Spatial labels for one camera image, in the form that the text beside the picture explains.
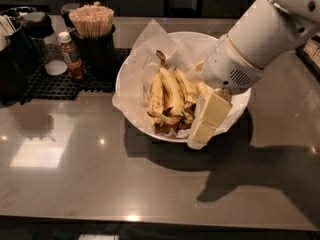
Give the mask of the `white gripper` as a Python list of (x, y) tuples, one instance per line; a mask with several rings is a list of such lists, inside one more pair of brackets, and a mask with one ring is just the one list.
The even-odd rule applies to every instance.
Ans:
[(186, 74), (188, 81), (203, 82), (214, 89), (198, 107), (187, 145), (200, 150), (215, 135), (232, 108), (232, 95), (246, 92), (258, 82), (264, 71), (252, 66), (238, 52), (227, 35), (221, 36), (205, 58)]

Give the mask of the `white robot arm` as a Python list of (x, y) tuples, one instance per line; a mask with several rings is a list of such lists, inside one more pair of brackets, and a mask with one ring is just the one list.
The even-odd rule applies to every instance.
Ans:
[(270, 62), (319, 30), (320, 0), (256, 0), (210, 48), (200, 67), (187, 73), (189, 81), (211, 88), (196, 107), (188, 146), (206, 146), (229, 114), (231, 97), (246, 92)]

